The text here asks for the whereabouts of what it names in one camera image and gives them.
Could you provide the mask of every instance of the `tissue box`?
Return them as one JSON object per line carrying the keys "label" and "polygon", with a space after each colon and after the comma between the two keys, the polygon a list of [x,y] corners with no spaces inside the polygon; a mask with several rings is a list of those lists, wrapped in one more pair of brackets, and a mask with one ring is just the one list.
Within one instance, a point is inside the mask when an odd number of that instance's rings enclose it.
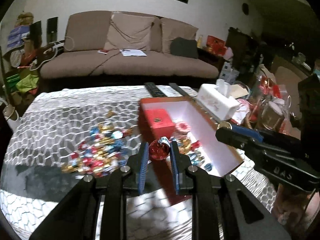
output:
{"label": "tissue box", "polygon": [[144,111],[146,120],[155,139],[166,136],[170,139],[175,124],[165,109],[149,109]]}
{"label": "tissue box", "polygon": [[226,98],[220,94],[213,84],[201,85],[196,102],[212,113],[217,121],[230,119],[240,105],[233,97]]}

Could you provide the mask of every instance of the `red box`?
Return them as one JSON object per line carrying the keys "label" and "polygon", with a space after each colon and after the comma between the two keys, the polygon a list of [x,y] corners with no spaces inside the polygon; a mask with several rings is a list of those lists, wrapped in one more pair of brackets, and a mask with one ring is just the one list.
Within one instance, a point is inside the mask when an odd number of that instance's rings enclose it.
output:
{"label": "red box", "polygon": [[213,44],[218,44],[219,46],[223,47],[226,44],[226,42],[223,40],[220,40],[214,36],[208,35],[207,45],[209,45],[211,47]]}
{"label": "red box", "polygon": [[156,140],[163,136],[170,139],[175,130],[175,124],[172,122],[166,110],[150,109],[145,110],[144,114]]}
{"label": "red box", "polygon": [[225,41],[210,35],[208,35],[208,38],[207,38],[207,46],[211,48],[212,54],[217,56],[223,57],[223,55],[227,51],[227,47],[225,47]]}

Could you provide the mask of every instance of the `beige couch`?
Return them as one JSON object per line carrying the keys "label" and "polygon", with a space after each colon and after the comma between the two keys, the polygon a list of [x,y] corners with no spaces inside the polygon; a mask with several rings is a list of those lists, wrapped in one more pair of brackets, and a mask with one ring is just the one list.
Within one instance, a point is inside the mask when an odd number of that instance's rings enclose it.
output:
{"label": "beige couch", "polygon": [[197,28],[154,15],[122,12],[154,19],[147,46],[149,50],[144,51],[147,57],[124,57],[119,50],[111,50],[107,55],[98,53],[105,46],[112,13],[89,11],[71,15],[66,30],[65,52],[41,68],[43,81],[89,75],[105,75],[106,79],[111,79],[113,75],[187,76],[203,78],[207,82],[217,78],[219,72],[216,67],[199,59],[168,53],[173,38],[195,39]]}

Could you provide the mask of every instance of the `dark cushion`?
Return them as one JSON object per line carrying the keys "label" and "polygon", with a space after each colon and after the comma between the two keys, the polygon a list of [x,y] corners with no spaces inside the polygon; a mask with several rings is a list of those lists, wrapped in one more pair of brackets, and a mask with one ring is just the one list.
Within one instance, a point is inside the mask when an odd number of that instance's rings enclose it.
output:
{"label": "dark cushion", "polygon": [[170,52],[175,56],[198,58],[197,41],[175,38],[170,44]]}

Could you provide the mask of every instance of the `couch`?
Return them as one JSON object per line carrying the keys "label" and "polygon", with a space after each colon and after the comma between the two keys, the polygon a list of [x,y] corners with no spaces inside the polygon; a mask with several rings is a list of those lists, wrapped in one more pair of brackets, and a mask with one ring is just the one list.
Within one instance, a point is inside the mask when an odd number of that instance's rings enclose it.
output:
{"label": "couch", "polygon": [[[110,33],[114,31],[113,15],[118,13],[135,17],[118,23],[122,28],[122,36],[131,29],[139,28],[137,17],[143,17],[142,20],[152,18],[150,33],[145,36],[147,43],[141,49],[147,57],[124,57],[117,49],[110,50],[107,55],[98,53],[106,46],[110,48],[111,45],[106,43],[107,37],[109,41]],[[89,11],[71,15],[65,34],[64,52],[41,68],[40,87],[53,91],[63,88],[137,85],[148,81],[156,84],[176,82],[179,85],[199,87],[202,83],[215,82],[219,71],[213,65],[170,53],[170,42],[174,38],[194,40],[196,31],[197,28],[189,24],[142,13]],[[121,49],[137,49],[135,44],[123,46],[128,47]]]}

